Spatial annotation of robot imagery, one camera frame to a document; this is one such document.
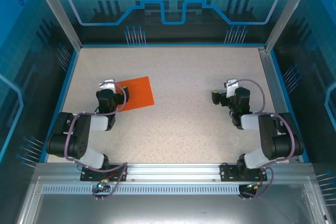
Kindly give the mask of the orange paper sheet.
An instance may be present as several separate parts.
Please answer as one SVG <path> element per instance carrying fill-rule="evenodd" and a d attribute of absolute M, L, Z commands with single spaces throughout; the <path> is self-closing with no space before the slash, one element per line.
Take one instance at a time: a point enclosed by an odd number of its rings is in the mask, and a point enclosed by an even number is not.
<path fill-rule="evenodd" d="M 122 87 L 128 87 L 129 100 L 121 112 L 154 105 L 154 97 L 148 76 L 118 82 Z"/>

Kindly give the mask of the grey metal panel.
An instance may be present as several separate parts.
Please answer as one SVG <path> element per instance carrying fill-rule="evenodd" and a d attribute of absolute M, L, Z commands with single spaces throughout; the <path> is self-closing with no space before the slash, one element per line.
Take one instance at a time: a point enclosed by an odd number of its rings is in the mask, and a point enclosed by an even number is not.
<path fill-rule="evenodd" d="M 30 185 L 15 224 L 334 224 L 311 183 L 239 195 L 45 195 Z M 61 185 L 91 185 L 71 183 Z"/>

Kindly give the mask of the aluminium side rail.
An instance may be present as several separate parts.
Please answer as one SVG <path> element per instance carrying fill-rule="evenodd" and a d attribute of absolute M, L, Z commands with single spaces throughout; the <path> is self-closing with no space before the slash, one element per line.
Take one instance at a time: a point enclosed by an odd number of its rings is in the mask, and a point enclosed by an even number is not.
<path fill-rule="evenodd" d="M 285 83 L 273 51 L 266 52 L 264 47 L 258 47 L 258 52 L 275 111 L 293 113 Z"/>

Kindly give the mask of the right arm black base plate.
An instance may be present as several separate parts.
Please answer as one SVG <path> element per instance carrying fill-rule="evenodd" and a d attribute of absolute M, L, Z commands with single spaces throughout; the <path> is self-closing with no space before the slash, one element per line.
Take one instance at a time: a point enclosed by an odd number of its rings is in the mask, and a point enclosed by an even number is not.
<path fill-rule="evenodd" d="M 267 174 L 263 173 L 260 168 L 248 169 L 238 168 L 237 164 L 222 163 L 219 167 L 220 177 L 222 182 L 266 182 Z"/>

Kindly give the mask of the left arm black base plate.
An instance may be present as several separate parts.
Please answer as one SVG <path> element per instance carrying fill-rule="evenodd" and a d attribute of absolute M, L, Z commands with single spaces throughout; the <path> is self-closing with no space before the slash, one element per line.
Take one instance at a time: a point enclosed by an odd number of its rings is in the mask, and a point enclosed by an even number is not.
<path fill-rule="evenodd" d="M 98 173 L 94 172 L 88 168 L 79 168 L 77 169 L 81 172 L 80 180 L 82 182 L 100 182 L 103 179 L 108 179 L 110 182 L 117 182 L 119 177 L 121 176 L 121 182 L 125 182 L 127 178 L 127 168 L 119 168 L 109 173 Z"/>

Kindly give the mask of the long aluminium mounting rail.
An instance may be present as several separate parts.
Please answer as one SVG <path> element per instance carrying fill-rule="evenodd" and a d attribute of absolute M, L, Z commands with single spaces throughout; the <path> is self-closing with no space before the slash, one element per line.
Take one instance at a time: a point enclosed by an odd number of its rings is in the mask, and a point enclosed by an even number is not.
<path fill-rule="evenodd" d="M 220 164 L 129 164 L 128 184 L 211 184 L 221 182 Z M 309 163 L 279 163 L 271 166 L 276 184 L 315 182 Z M 80 171 L 72 163 L 37 164 L 32 180 L 40 183 L 80 182 Z"/>

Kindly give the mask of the aluminium corner post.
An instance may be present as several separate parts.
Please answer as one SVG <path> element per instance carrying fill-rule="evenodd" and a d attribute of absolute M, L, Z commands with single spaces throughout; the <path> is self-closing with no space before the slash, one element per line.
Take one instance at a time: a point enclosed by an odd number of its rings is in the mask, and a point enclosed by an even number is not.
<path fill-rule="evenodd" d="M 63 31 L 65 32 L 70 43 L 74 47 L 76 52 L 79 52 L 82 48 L 82 43 L 77 36 L 69 18 L 66 15 L 61 3 L 59 0 L 46 0 L 56 19 L 60 23 Z"/>
<path fill-rule="evenodd" d="M 273 49 L 275 43 L 279 39 L 281 33 L 283 32 L 286 24 L 288 23 L 290 17 L 296 10 L 299 2 L 301 0 L 288 0 L 279 19 L 277 20 L 273 30 L 271 31 L 266 43 L 265 43 L 265 52 L 269 54 Z"/>

